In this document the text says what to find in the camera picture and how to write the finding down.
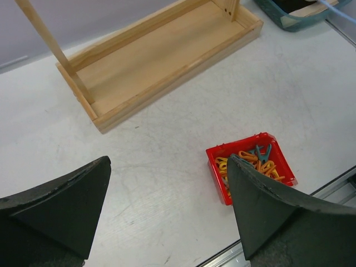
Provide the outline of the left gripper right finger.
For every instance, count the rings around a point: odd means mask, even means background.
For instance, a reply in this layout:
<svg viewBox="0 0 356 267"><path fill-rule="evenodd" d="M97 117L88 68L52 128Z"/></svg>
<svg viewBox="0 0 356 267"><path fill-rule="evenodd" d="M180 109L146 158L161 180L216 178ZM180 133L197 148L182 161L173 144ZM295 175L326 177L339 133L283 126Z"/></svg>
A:
<svg viewBox="0 0 356 267"><path fill-rule="evenodd" d="M354 266L355 208L277 182L232 155L228 182L252 266Z"/></svg>

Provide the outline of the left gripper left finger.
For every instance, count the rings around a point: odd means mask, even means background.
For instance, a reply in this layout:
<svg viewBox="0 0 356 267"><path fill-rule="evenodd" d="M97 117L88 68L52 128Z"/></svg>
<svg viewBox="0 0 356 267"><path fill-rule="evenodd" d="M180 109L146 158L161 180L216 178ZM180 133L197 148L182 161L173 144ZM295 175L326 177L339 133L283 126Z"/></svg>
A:
<svg viewBox="0 0 356 267"><path fill-rule="evenodd" d="M84 266L111 176L102 156L1 198L1 266Z"/></svg>

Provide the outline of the light blue wire hanger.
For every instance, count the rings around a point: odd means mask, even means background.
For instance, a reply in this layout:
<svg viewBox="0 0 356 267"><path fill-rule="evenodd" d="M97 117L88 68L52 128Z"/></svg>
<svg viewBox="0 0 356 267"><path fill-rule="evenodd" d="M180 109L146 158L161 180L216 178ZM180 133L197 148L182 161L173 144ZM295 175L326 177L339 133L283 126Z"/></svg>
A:
<svg viewBox="0 0 356 267"><path fill-rule="evenodd" d="M337 14L338 16L346 19L347 21L356 24L356 19L345 14L344 12L342 12L341 10L335 8L334 6L332 6L330 3L328 3L325 0L318 0L318 2L320 2L321 4L325 5L327 7L327 9L331 10L333 13Z"/></svg>

